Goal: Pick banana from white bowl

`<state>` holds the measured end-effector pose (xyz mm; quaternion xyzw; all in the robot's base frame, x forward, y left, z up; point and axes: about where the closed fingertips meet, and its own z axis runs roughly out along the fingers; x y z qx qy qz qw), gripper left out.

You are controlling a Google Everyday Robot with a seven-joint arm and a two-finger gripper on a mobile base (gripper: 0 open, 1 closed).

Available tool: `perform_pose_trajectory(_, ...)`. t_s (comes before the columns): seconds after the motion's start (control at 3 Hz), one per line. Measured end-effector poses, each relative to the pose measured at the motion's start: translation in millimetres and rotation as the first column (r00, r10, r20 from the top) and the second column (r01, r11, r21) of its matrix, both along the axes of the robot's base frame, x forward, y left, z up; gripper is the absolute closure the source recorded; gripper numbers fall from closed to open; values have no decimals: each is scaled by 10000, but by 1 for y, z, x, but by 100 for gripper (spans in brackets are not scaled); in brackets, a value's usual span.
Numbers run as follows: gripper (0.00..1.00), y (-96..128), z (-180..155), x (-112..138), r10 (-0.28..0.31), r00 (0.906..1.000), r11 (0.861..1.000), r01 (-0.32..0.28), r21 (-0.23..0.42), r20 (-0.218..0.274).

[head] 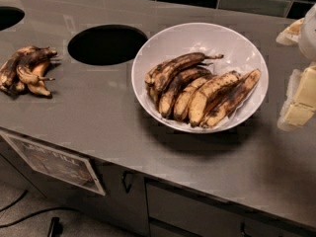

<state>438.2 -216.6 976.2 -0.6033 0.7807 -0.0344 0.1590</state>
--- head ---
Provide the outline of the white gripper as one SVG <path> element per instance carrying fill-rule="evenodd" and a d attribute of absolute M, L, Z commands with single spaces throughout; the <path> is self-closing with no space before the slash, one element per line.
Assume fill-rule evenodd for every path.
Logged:
<path fill-rule="evenodd" d="M 316 61 L 316 4 L 306 13 L 304 19 L 296 20 L 276 37 L 283 45 L 298 43 L 302 54 L 310 61 Z M 277 127 L 292 131 L 305 126 L 316 114 L 316 66 L 303 71 L 294 69 L 289 77 L 286 100 L 281 108 Z"/>

